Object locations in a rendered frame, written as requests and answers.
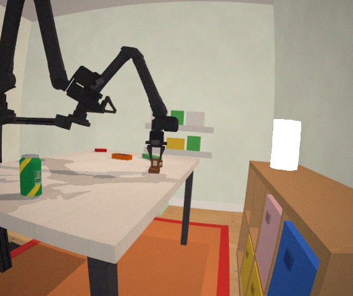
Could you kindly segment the green rectangular block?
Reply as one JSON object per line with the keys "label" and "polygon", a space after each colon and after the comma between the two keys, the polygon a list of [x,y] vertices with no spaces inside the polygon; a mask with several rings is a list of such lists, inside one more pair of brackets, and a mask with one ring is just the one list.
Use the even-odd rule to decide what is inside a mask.
{"label": "green rectangular block", "polygon": [[[153,156],[152,158],[160,158],[160,156],[157,156],[157,155],[152,155],[152,156]],[[149,154],[142,154],[142,158],[146,158],[150,160]]]}

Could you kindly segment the green soda can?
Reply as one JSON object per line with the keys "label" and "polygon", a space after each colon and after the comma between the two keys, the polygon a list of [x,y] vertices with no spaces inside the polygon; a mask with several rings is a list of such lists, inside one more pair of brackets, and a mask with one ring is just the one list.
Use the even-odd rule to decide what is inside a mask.
{"label": "green soda can", "polygon": [[37,199],[42,195],[41,160],[39,155],[24,154],[20,165],[20,194],[26,199]]}

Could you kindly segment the brown wooden tray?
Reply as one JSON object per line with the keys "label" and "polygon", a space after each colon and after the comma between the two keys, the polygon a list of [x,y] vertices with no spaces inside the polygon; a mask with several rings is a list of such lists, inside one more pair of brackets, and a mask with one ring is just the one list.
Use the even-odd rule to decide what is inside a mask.
{"label": "brown wooden tray", "polygon": [[160,167],[159,168],[149,167],[148,173],[157,173],[157,174],[159,174],[159,172],[160,172]]}

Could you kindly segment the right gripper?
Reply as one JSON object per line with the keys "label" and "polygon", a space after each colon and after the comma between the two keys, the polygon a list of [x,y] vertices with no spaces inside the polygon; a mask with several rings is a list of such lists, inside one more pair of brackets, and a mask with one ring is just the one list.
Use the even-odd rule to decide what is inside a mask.
{"label": "right gripper", "polygon": [[[92,112],[92,113],[116,113],[116,108],[114,107],[111,99],[109,96],[106,96],[106,98],[104,100],[102,100],[101,104],[98,102],[99,99],[102,99],[103,95],[101,93],[98,94],[96,100],[92,100],[91,98],[89,98],[88,96],[85,95],[86,93],[86,89],[81,97],[81,99],[78,101],[79,103],[84,105],[84,109],[86,110],[86,112]],[[105,107],[107,105],[107,103],[110,104],[110,106],[112,107],[112,110],[106,110]]]}

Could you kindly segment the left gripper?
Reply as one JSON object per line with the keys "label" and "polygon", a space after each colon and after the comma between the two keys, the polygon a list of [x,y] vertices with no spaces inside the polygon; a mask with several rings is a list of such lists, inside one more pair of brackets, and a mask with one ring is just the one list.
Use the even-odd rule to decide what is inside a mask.
{"label": "left gripper", "polygon": [[160,147],[160,160],[161,160],[162,154],[165,150],[165,146],[162,146],[162,145],[166,145],[167,143],[160,142],[158,145],[152,145],[151,142],[146,141],[146,144],[150,144],[150,145],[147,145],[147,151],[149,152],[150,160],[152,158],[152,147]]}

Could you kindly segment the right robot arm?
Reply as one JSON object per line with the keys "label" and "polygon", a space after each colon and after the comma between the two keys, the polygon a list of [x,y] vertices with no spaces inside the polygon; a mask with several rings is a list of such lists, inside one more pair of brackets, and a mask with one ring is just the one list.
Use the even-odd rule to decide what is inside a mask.
{"label": "right robot arm", "polygon": [[[13,74],[14,53],[24,2],[25,0],[7,0],[0,39],[0,118],[14,115],[14,110],[7,109],[6,94],[4,93],[16,88],[16,77]],[[102,76],[97,72],[89,71],[84,66],[80,66],[70,81],[68,80],[60,51],[51,1],[34,0],[34,3],[52,87],[64,92],[68,88],[66,90],[67,96],[76,101],[81,99],[86,89],[85,95],[95,101],[99,93],[94,88],[104,83]],[[68,82],[72,82],[70,86]]]}

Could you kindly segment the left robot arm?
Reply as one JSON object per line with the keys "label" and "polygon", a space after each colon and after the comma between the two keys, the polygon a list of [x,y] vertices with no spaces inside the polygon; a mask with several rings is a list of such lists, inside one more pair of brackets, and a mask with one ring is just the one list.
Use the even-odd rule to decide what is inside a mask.
{"label": "left robot arm", "polygon": [[[101,74],[104,83],[94,88],[94,90],[100,93],[103,87],[118,72],[118,70],[123,66],[123,64],[131,58],[133,59],[133,63],[138,71],[139,77],[149,99],[150,107],[152,110],[152,116],[155,117],[152,120],[151,127],[151,129],[155,131],[150,131],[149,142],[151,142],[151,144],[153,145],[158,145],[160,142],[164,142],[164,132],[158,131],[164,129],[164,131],[177,132],[178,119],[176,117],[167,116],[167,108],[158,93],[154,81],[152,80],[152,76],[149,73],[145,60],[143,59],[144,56],[142,55],[142,53],[140,53],[137,48],[122,46],[118,56]],[[86,120],[87,113],[83,106],[83,104],[78,103],[76,109],[73,112],[74,114],[69,114],[69,117],[74,117],[89,122],[89,120]]]}

